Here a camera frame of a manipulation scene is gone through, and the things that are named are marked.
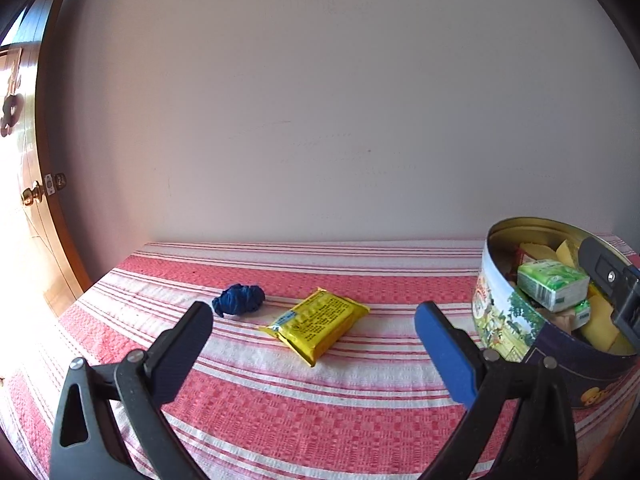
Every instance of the blue gripper pad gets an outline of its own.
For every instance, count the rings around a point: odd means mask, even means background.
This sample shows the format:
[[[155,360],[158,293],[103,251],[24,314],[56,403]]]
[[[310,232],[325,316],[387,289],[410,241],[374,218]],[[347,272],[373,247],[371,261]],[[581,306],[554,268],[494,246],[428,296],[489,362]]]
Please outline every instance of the blue gripper pad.
[[[433,301],[418,306],[414,322],[415,331],[449,395],[470,409],[476,400],[484,369],[478,347],[466,332],[453,327]]]

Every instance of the bed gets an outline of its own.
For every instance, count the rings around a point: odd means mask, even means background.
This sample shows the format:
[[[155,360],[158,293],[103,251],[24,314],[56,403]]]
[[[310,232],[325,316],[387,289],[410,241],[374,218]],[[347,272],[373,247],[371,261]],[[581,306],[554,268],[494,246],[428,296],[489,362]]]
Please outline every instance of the bed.
[[[615,236],[605,237],[630,257]],[[175,402],[164,414],[211,478],[414,479],[463,415],[413,327],[415,306],[436,301],[478,342],[470,298],[482,240],[344,244],[147,244],[57,322],[42,327],[17,374],[0,388],[0,426],[24,463],[48,478],[50,435],[71,359],[119,361],[148,348],[195,300],[233,283],[259,284],[254,314],[216,318]],[[258,332],[317,286],[371,307],[314,368]],[[574,412],[583,478],[624,426],[638,392],[633,370],[606,401]],[[507,404],[474,471],[490,468],[508,428]],[[121,408],[137,468],[154,476]]]

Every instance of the green package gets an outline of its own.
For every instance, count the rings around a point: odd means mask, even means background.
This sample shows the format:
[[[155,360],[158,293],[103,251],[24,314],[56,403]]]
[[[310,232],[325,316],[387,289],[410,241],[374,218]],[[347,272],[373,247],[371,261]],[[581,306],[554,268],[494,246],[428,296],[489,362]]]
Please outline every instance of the green package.
[[[518,286],[551,312],[560,312],[584,301],[589,277],[555,260],[539,260],[518,267]]]
[[[586,325],[591,318],[591,305],[589,300],[583,300],[574,306],[575,317],[571,323],[571,330],[577,330],[582,325]]]

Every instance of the metal screw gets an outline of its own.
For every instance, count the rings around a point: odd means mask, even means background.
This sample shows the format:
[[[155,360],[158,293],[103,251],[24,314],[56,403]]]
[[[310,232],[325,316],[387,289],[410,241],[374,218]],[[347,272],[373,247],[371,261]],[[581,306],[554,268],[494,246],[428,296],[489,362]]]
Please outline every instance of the metal screw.
[[[553,370],[558,366],[558,361],[556,361],[555,357],[551,357],[550,355],[548,355],[544,359],[542,359],[542,364],[545,365],[545,368]]]
[[[500,359],[500,354],[498,354],[498,352],[493,348],[485,348],[484,350],[482,350],[482,357],[484,357],[485,361],[495,363]]]
[[[73,361],[71,361],[69,368],[71,368],[72,370],[79,370],[80,368],[82,368],[82,366],[84,366],[84,359],[82,359],[81,357],[76,357]]]
[[[139,363],[140,361],[142,361],[142,358],[144,356],[145,356],[145,351],[141,350],[140,348],[137,348],[129,352],[129,354],[127,354],[127,361],[129,361],[130,363]]]

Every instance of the wooden door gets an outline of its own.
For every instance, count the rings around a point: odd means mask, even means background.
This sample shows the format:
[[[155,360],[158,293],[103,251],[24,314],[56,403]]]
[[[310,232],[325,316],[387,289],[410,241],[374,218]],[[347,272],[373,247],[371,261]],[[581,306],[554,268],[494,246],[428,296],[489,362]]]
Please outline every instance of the wooden door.
[[[61,4],[32,0],[0,48],[0,353],[34,317],[59,316],[91,285],[62,214],[66,178],[51,167],[44,123],[47,38]]]

